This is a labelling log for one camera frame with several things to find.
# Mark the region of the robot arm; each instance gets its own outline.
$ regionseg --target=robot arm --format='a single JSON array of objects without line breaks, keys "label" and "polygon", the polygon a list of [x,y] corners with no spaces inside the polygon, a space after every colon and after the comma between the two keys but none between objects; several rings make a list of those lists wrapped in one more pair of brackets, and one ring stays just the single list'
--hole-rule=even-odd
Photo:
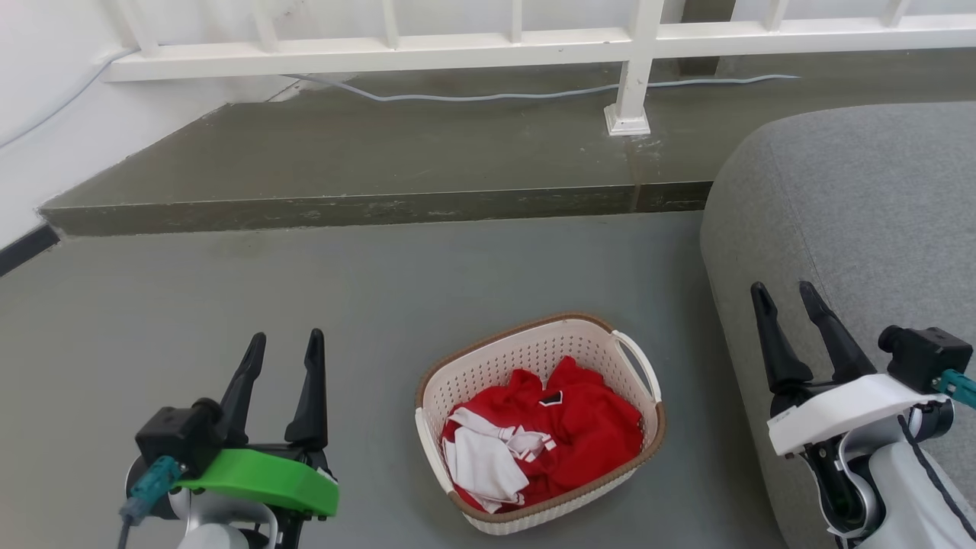
[{"label": "robot arm", "polygon": [[976,548],[963,516],[971,510],[952,483],[946,488],[931,473],[931,459],[917,447],[952,426],[953,404],[940,389],[972,387],[962,376],[972,348],[938,328],[890,326],[879,346],[893,359],[887,373],[877,373],[813,285],[801,282],[799,290],[831,357],[831,381],[813,381],[760,282],[752,303],[773,394],[770,441],[777,454],[809,466],[828,531],[843,547]]},{"label": "robot arm", "polygon": [[[245,433],[265,342],[262,333],[252,338],[220,404],[201,399],[191,408],[164,407],[136,434],[141,456],[126,481],[123,542],[128,525],[148,514],[186,522],[180,549],[298,549],[305,521],[336,514],[339,485],[323,451],[328,431],[322,331],[312,330],[308,338],[302,395],[285,443],[250,443]],[[178,468],[169,478],[179,480],[164,486],[172,488],[168,495],[143,500],[152,500],[151,510],[134,513],[132,502],[139,501],[145,478],[159,477],[152,475],[157,460]]]}]

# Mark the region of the plastic basket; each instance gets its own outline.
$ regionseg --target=plastic basket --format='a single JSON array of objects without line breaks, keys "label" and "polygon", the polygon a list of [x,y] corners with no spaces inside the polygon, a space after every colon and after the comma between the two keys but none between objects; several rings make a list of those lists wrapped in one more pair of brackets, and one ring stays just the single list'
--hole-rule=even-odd
[{"label": "plastic basket", "polygon": [[[625,349],[636,359],[649,388],[641,381]],[[454,490],[441,453],[440,434],[451,408],[487,387],[505,385],[516,368],[549,379],[566,355],[580,366],[603,374],[607,386],[640,411],[644,433],[640,454],[585,486],[536,505],[497,514],[471,507]],[[493,535],[538,526],[594,501],[629,479],[637,467],[650,459],[665,433],[661,388],[650,361],[630,337],[598,318],[581,314],[559,315],[523,325],[442,360],[421,382],[416,421],[421,444],[441,488],[468,522]]]}]

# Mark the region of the gray cable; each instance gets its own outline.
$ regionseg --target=gray cable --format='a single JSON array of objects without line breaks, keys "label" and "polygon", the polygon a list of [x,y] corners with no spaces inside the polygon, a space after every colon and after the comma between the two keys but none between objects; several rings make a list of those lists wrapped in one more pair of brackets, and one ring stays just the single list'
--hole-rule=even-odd
[{"label": "gray cable", "polygon": [[[556,99],[565,98],[570,96],[583,96],[587,94],[598,94],[600,92],[606,92],[609,90],[616,90],[620,87],[620,84],[608,84],[606,86],[599,86],[597,88],[586,88],[583,90],[570,90],[568,92],[555,92],[552,94],[495,94],[491,96],[473,96],[473,97],[451,97],[451,96],[427,96],[420,94],[408,94],[402,96],[378,96],[371,94],[369,92],[360,90],[359,88],[353,88],[348,84],[339,82],[337,80],[329,80],[328,78],[320,78],[318,76],[305,76],[303,74],[282,74],[282,76],[287,76],[288,78],[297,78],[299,80],[307,80],[308,82],[317,82],[319,84],[327,84],[329,86],[335,86],[341,88],[348,92],[352,92],[357,96],[362,96],[366,99],[371,99],[373,101],[378,101],[381,103],[387,103],[391,101],[441,101],[446,103],[473,103],[477,101],[494,101],[498,99]],[[799,76],[790,76],[788,74],[765,74],[763,76],[756,76],[753,78],[699,78],[695,80],[675,80],[673,82],[651,82],[648,88],[673,88],[675,86],[693,86],[697,84],[752,84],[754,82],[762,82],[763,80],[776,80],[781,78],[799,78]]]},{"label": "gray cable", "polygon": [[126,549],[129,543],[129,530],[132,528],[132,517],[122,518],[122,531],[119,532],[118,549]]},{"label": "gray cable", "polygon": [[935,468],[932,467],[932,464],[929,463],[928,459],[925,458],[925,454],[922,453],[921,448],[918,446],[918,442],[915,440],[915,437],[912,436],[912,431],[909,430],[909,425],[905,421],[905,416],[898,416],[898,424],[902,426],[902,434],[905,435],[905,440],[908,441],[909,446],[912,447],[912,452],[915,453],[915,459],[918,460],[918,464],[921,465],[922,469],[925,470],[925,475],[928,476],[928,480],[932,482],[935,489],[939,490],[939,494],[942,495],[942,499],[946,502],[946,506],[949,507],[949,510],[953,512],[953,515],[956,515],[956,518],[959,519],[959,522],[962,524],[962,529],[966,530],[966,533],[973,541],[976,541],[976,529],[969,524],[965,514],[962,513],[961,509],[959,509],[959,506],[953,500],[952,495],[949,494],[946,486],[942,484],[942,481],[939,479],[939,475],[935,472]]},{"label": "gray cable", "polygon": [[29,134],[32,131],[34,131],[34,129],[36,129],[41,124],[43,124],[43,123],[47,122],[48,120],[50,120],[52,116],[54,116],[55,114],[58,114],[66,106],[68,106],[72,101],[78,99],[78,96],[80,96],[82,93],[84,93],[85,90],[87,90],[88,87],[92,85],[92,82],[95,82],[95,79],[98,78],[99,75],[101,75],[105,71],[105,69],[108,68],[108,66],[110,64],[112,64],[112,62],[114,62],[116,60],[119,60],[119,59],[122,59],[122,58],[128,56],[129,54],[134,54],[137,51],[138,50],[136,50],[136,49],[124,50],[122,52],[119,52],[117,54],[113,54],[113,55],[109,56],[108,58],[106,58],[105,61],[102,62],[102,65],[99,66],[99,69],[96,70],[95,72],[93,72],[92,73],[92,76],[90,78],[88,78],[88,80],[86,80],[81,86],[79,86],[74,91],[74,93],[71,95],[71,97],[69,97],[66,101],[62,102],[60,105],[58,105],[57,108],[55,108],[54,110],[52,110],[50,113],[48,113],[46,116],[44,116],[43,118],[41,118],[37,122],[28,122],[28,123],[26,123],[26,124],[24,124],[22,126],[23,129],[21,129],[21,130],[15,130],[14,132],[12,132],[10,135],[13,136],[13,137],[5,137],[5,138],[0,139],[0,148],[6,147],[7,145],[13,143],[14,141],[22,138],[23,136]]}]

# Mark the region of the concrete floor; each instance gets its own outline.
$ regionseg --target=concrete floor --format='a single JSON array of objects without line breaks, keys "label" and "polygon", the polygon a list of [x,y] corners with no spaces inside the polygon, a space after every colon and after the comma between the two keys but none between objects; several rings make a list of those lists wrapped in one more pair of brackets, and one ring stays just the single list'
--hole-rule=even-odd
[{"label": "concrete floor", "polygon": [[[698,212],[70,240],[0,278],[5,546],[113,546],[133,435],[218,398],[268,335],[249,434],[280,441],[326,333],[340,516],[303,547],[782,548],[698,247]],[[661,451],[606,497],[498,539],[437,487],[413,396],[437,359],[577,310],[632,336],[669,411]],[[136,528],[176,547],[182,525]]]},{"label": "concrete floor", "polygon": [[[653,80],[677,79],[669,62],[655,63]],[[655,184],[713,180],[772,120],[976,100],[974,64],[976,49],[725,58],[718,76],[802,78],[652,89],[652,133],[635,138],[607,135],[603,108],[613,92],[444,104],[375,103],[327,89],[216,111],[41,213],[68,234],[112,235],[701,208],[701,189],[642,201]],[[594,87],[619,74],[609,63],[370,73],[350,83],[379,95],[473,96]]]}]

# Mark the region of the white wall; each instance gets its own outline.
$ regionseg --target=white wall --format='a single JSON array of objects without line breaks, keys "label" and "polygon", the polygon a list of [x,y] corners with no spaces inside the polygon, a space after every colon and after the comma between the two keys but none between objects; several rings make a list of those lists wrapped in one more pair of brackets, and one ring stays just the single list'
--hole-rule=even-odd
[{"label": "white wall", "polygon": [[[888,0],[791,0],[786,19],[875,18],[884,12]],[[909,4],[908,15],[972,13],[973,0],[919,0]],[[769,0],[738,0],[732,21],[760,21]]]},{"label": "white wall", "polygon": [[[140,0],[162,43],[255,40],[248,0]],[[270,0],[282,38],[382,36],[381,0]],[[684,0],[669,0],[679,21]],[[403,34],[504,32],[508,0],[396,0]],[[525,27],[626,25],[633,0],[531,0]],[[116,0],[0,2],[0,136],[58,105],[107,55],[135,40]],[[34,210],[228,102],[261,101],[277,76],[95,82],[55,118],[0,148],[0,248],[41,221]]]},{"label": "white wall", "polygon": [[[234,15],[226,10],[223,21],[191,28],[182,37],[201,40],[221,27],[233,28]],[[246,23],[245,16],[237,19],[237,26]],[[135,41],[114,0],[0,2],[0,136],[58,105],[123,44]],[[34,209],[46,200],[228,101],[266,99],[291,82],[277,76],[95,82],[55,118],[0,149],[0,248],[40,223]]]}]

